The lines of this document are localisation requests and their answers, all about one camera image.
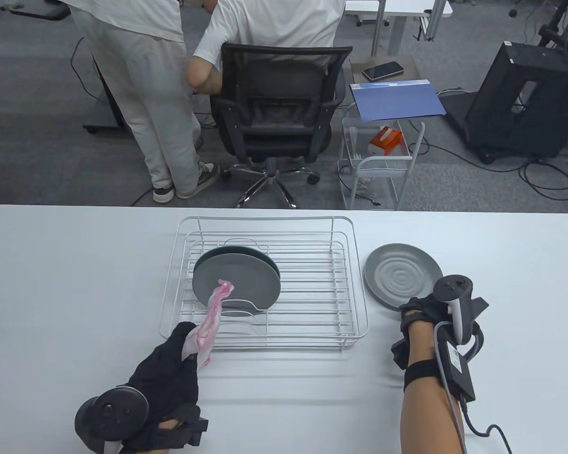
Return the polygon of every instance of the gray ceramic plate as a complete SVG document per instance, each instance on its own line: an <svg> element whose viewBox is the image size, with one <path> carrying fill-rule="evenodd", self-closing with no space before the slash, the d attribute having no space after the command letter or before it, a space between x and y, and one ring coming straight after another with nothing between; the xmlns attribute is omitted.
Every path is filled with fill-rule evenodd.
<svg viewBox="0 0 568 454"><path fill-rule="evenodd" d="M208 304L213 290L219 286L219 279L229 281L235 287L228 300L248 300L257 307L255 309L245 301L227 301L223 303L224 315L260 314L280 296L280 276L274 268L265 260L246 253L222 253L196 267L191 286L200 303Z"/></svg>
<svg viewBox="0 0 568 454"><path fill-rule="evenodd" d="M364 265L364 280L377 300L389 309L412 297L426 297L442 277L437 262L425 251L409 244L386 244L375 249Z"/></svg>
<svg viewBox="0 0 568 454"><path fill-rule="evenodd" d="M204 263L206 260L210 259L211 257L215 257L217 255L221 255L222 253L245 253L246 255L252 255L252 257L257 257L269 264L271 268L277 272L278 276L280 275L280 270L278 269L277 264L266 253L262 253L254 248L249 248L247 246L221 246L219 248L214 248L208 251L207 253L203 253L202 256L195 262L194 272L197 270L198 266Z"/></svg>

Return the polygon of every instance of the gray carpet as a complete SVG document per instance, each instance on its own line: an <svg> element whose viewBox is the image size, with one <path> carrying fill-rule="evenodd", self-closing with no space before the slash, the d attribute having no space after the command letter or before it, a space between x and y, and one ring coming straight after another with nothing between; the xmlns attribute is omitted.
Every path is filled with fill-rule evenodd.
<svg viewBox="0 0 568 454"><path fill-rule="evenodd" d="M507 13L509 0L479 0L453 4L454 14L441 22L433 43L412 38L417 22L408 21L402 54L412 54L423 76L437 89L461 86L478 89L501 42L523 42L524 26L531 39L536 27L548 22L554 8L526 0L518 17ZM535 13L526 18L537 7ZM184 31L192 52L209 17L198 9L184 9ZM373 26L355 26L345 17L336 44L353 45L353 55L369 53ZM381 52L386 52L390 29L383 29ZM143 157L134 139L122 134L95 136L81 128L81 121L94 100L84 93L69 65L80 35L71 18L48 22L16 17L0 11L0 203L61 205L130 205L150 187ZM100 93L100 83L91 65L89 49L81 44L75 65L91 93ZM206 98L195 99L196 112L207 112ZM455 151L472 162L476 158L451 132L442 119L427 119L426 136L431 143ZM315 167L322 180L309 186L305 179L288 177L289 190L303 208L342 208L336 175L340 141L340 115L332 123L335 132L329 149ZM222 165L233 162L225 153L215 130L204 130L200 155ZM520 164L510 159L490 168L505 169ZM556 164L568 170L568 161ZM530 171L535 183L555 186L568 182L550 169ZM251 184L234 177L189 201L175 199L167 206L232 206ZM139 206L152 206L148 194ZM269 191L248 204L255 208L282 207ZM549 201L524 184L516 173L490 173L470 166L437 149L420 156L408 186L404 210L481 210L568 212L568 201Z"/></svg>

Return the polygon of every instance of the dish rack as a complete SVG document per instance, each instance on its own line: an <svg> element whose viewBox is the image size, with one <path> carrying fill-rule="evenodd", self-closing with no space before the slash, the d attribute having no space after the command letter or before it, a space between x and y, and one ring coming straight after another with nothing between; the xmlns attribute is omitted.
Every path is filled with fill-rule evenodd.
<svg viewBox="0 0 568 454"><path fill-rule="evenodd" d="M162 337L178 322L204 320L208 309L191 287L194 266L202 254L226 245L269 255L280 270L282 290L276 303L260 314L240 316L238 310L228 315L224 310L215 349L342 350L368 332L357 244L348 218L191 217L179 223L172 247L161 307Z"/></svg>

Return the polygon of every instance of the white t-shirt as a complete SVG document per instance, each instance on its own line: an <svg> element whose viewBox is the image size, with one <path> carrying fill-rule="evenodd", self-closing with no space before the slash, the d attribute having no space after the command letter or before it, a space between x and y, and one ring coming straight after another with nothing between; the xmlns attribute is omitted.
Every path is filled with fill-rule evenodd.
<svg viewBox="0 0 568 454"><path fill-rule="evenodd" d="M345 0L219 0L194 52L221 68L223 43L332 47Z"/></svg>
<svg viewBox="0 0 568 454"><path fill-rule="evenodd" d="M124 30L182 43L178 0L63 0Z"/></svg>

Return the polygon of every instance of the pink rag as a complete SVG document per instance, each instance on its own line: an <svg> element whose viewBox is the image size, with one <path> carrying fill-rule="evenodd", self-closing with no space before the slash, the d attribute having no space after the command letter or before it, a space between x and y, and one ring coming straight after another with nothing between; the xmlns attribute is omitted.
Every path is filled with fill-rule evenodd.
<svg viewBox="0 0 568 454"><path fill-rule="evenodd" d="M196 326L185 338L181 359L198 354L198 368L208 365L211 360L214 340L221 324L222 301L230 296L234 286L231 282L219 279L219 287L215 288L208 299L208 313L200 326Z"/></svg>

